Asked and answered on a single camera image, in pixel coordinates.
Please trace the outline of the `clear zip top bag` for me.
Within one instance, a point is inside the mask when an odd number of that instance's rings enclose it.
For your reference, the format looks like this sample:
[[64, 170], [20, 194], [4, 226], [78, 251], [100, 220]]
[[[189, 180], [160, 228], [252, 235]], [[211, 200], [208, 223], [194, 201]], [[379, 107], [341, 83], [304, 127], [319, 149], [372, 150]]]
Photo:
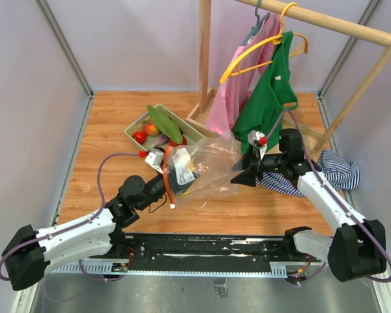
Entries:
[[[171, 209], [180, 209], [195, 200], [224, 198], [239, 193], [238, 185], [231, 184], [239, 171], [231, 167], [242, 157], [240, 142], [231, 132], [217, 138], [203, 138], [193, 145], [168, 146], [164, 155], [163, 176]], [[186, 196], [174, 195], [169, 189], [167, 176], [175, 174], [184, 190], [185, 176], [190, 163], [194, 163], [197, 179]]]

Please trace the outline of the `fake purple eggplant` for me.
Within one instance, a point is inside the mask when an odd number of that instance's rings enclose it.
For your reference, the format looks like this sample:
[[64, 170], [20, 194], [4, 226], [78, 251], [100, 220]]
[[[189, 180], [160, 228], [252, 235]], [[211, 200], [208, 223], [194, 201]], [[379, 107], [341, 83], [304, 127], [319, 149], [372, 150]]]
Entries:
[[169, 138], [166, 135], [162, 134], [158, 139], [156, 139], [152, 147], [159, 147], [167, 143], [169, 143]]

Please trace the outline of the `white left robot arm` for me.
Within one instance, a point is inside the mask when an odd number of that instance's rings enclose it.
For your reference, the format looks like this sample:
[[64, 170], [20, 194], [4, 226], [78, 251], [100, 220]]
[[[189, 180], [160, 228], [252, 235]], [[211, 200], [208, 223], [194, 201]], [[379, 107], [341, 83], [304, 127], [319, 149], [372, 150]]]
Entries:
[[165, 179], [158, 174], [148, 182], [133, 175], [119, 187], [116, 197], [88, 215], [39, 230], [26, 225], [1, 254], [0, 279], [20, 291], [62, 265], [94, 256], [119, 258], [126, 252], [123, 229], [139, 218], [137, 211], [146, 209], [168, 191], [184, 194], [189, 186], [178, 183], [175, 175]]

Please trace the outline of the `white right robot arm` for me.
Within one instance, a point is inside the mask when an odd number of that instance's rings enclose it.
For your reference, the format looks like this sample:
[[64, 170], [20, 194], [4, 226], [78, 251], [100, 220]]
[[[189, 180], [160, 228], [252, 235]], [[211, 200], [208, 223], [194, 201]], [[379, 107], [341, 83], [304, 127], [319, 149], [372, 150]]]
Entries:
[[283, 255], [291, 261], [308, 254], [325, 262], [332, 274], [346, 282], [374, 278], [386, 271], [385, 228], [353, 209], [332, 187], [316, 163], [306, 155], [297, 129], [280, 131], [279, 153], [268, 154], [267, 137], [253, 130], [248, 151], [241, 159], [242, 172], [231, 183], [255, 186], [267, 173], [280, 173], [318, 209], [333, 234], [325, 236], [307, 226], [287, 230]]

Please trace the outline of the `fake strawberry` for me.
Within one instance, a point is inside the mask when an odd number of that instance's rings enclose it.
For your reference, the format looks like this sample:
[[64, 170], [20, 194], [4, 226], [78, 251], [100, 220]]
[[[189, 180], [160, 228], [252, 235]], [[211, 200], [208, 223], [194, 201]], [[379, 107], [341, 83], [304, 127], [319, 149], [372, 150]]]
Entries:
[[132, 138], [139, 143], [140, 145], [143, 145], [147, 141], [148, 135], [144, 131], [135, 132], [132, 135]]

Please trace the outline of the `fake peach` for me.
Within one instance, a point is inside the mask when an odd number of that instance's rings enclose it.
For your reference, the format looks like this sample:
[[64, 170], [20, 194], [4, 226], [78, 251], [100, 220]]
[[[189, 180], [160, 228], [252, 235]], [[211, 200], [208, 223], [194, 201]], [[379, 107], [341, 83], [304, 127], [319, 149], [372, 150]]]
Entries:
[[144, 133], [148, 136], [155, 137], [162, 133], [151, 120], [143, 121], [142, 125]]

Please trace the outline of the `fake yellow banana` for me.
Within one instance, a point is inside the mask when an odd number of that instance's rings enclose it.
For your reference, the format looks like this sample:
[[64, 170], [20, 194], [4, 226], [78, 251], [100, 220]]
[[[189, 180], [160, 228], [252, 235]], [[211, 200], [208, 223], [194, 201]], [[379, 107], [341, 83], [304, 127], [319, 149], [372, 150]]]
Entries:
[[184, 179], [185, 180], [184, 190], [182, 191], [181, 196], [186, 196], [190, 193], [191, 187], [196, 179], [197, 179], [197, 172], [195, 171], [194, 163], [191, 162], [188, 167], [188, 171], [186, 172], [186, 176]]

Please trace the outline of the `fake green leafy vegetable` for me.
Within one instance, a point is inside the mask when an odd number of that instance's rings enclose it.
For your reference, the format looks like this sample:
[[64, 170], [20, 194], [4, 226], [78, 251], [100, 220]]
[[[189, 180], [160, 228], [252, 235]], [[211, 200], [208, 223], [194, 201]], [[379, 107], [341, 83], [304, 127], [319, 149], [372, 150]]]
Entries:
[[181, 144], [183, 136], [178, 124], [168, 115], [156, 110], [153, 106], [147, 106], [149, 117], [156, 127], [176, 144]]

